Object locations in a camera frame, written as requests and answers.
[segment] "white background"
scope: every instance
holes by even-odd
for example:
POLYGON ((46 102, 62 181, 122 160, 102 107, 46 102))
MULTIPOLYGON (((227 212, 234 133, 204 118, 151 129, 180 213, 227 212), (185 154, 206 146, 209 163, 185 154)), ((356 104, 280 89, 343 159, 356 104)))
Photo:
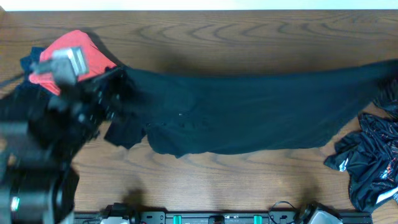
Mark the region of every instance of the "white background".
POLYGON ((0 0, 6 11, 398 9, 398 0, 0 0))

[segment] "dark teal fabric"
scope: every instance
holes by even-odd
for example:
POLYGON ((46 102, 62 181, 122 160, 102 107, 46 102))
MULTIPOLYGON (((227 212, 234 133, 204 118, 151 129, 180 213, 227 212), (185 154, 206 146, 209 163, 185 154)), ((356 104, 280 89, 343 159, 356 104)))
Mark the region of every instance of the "dark teal fabric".
POLYGON ((264 77, 187 78, 126 68, 135 84, 123 124, 106 139, 126 148, 147 134, 154 151, 240 154, 325 145, 398 74, 398 60, 264 77))

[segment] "wire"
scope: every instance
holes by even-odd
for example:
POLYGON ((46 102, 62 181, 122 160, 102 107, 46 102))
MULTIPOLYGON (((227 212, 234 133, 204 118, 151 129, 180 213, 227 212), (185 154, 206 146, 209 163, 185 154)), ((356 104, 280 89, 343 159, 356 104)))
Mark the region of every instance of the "wire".
MULTIPOLYGON (((282 204, 282 203, 286 203, 286 204, 290 205, 290 206, 295 210, 296 213, 299 212, 299 210, 298 210, 297 208, 295 208, 291 203, 289 203, 289 202, 287 202, 287 201, 279 201, 279 202, 275 203, 275 204, 269 209, 269 211, 268 211, 269 219, 270 219, 274 224, 278 224, 278 223, 275 222, 275 220, 274 220, 274 218, 273 218, 273 215, 271 215, 272 209, 274 209, 276 206, 278 206, 278 205, 280 205, 280 204, 282 204)), ((286 223, 286 224, 295 224, 295 221, 292 221, 292 222, 286 223)))

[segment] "wooden tabletop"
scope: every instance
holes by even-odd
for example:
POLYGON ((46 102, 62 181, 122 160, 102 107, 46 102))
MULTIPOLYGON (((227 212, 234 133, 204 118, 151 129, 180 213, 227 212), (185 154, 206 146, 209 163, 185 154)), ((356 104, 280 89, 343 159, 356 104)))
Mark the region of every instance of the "wooden tabletop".
MULTIPOLYGON (((32 46, 50 45, 75 29, 89 33, 110 59, 155 72, 260 75, 350 67, 398 57, 397 18, 398 11, 7 12, 0 18, 1 79, 21 71, 19 59, 32 46)), ((366 110, 385 116, 373 105, 366 110)), ((73 161, 80 173, 76 209, 129 202, 170 211, 267 210, 279 200, 352 209, 349 175, 323 161, 335 141, 358 129, 353 118, 316 149, 180 159, 154 153, 146 139, 127 151, 99 138, 73 161)), ((390 201, 373 213, 374 221, 398 223, 397 211, 390 201)))

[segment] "red fabric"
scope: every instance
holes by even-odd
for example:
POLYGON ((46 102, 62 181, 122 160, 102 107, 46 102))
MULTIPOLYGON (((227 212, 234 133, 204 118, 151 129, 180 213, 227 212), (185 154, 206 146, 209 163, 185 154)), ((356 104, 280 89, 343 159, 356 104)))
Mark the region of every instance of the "red fabric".
MULTIPOLYGON (((57 39, 40 54, 40 61, 50 59, 54 50, 64 49, 67 47, 81 47, 86 57, 88 68, 90 69, 90 72, 86 75, 80 76, 78 81, 100 75, 104 73, 106 67, 113 68, 116 66, 115 63, 107 59, 98 50, 97 46, 91 41, 88 35, 80 30, 74 30, 57 39)), ((54 83, 51 73, 42 75, 32 73, 29 75, 29 80, 32 83, 40 84, 56 95, 60 94, 60 89, 54 83)))

